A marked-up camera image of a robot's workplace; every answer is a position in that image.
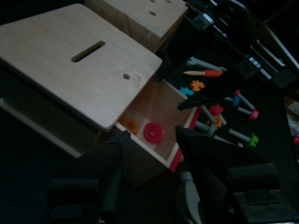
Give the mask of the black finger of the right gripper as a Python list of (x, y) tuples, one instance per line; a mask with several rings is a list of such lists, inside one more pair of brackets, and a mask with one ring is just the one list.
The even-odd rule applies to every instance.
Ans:
[(153, 81), (155, 82), (160, 82), (168, 75), (169, 71), (171, 71), (171, 66), (172, 66), (172, 62), (168, 58), (167, 55), (163, 56), (163, 63), (159, 66), (156, 73), (155, 73), (155, 77), (153, 77)]
[(209, 100), (211, 99), (205, 98), (200, 93), (195, 93), (177, 105), (177, 109), (179, 110), (191, 109), (193, 107), (203, 105)]

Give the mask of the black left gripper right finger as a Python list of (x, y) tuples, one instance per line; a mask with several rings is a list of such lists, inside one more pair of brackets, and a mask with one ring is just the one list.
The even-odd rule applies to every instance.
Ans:
[(204, 224), (299, 222), (299, 210), (283, 195), (278, 171), (267, 159), (181, 126), (175, 132)]

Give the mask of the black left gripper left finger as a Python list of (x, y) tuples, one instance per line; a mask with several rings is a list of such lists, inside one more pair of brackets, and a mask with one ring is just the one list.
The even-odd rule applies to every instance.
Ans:
[(60, 170), (49, 183), (41, 224), (115, 224), (131, 145), (124, 131)]

